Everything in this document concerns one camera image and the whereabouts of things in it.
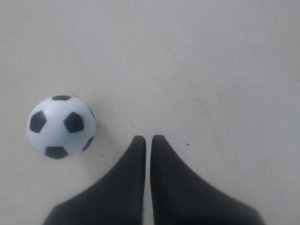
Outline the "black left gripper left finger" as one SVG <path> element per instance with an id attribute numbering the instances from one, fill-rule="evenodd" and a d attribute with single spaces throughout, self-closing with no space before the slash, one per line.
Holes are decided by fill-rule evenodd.
<path id="1" fill-rule="evenodd" d="M 90 188 L 55 206 L 45 225 L 141 225 L 146 141 L 134 136 L 112 169 Z"/>

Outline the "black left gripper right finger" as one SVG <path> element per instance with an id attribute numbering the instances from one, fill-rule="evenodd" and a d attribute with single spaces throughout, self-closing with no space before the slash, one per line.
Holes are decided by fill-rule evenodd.
<path id="1" fill-rule="evenodd" d="M 156 225 L 263 225 L 252 207 L 193 172 L 163 135 L 151 144 L 150 186 Z"/>

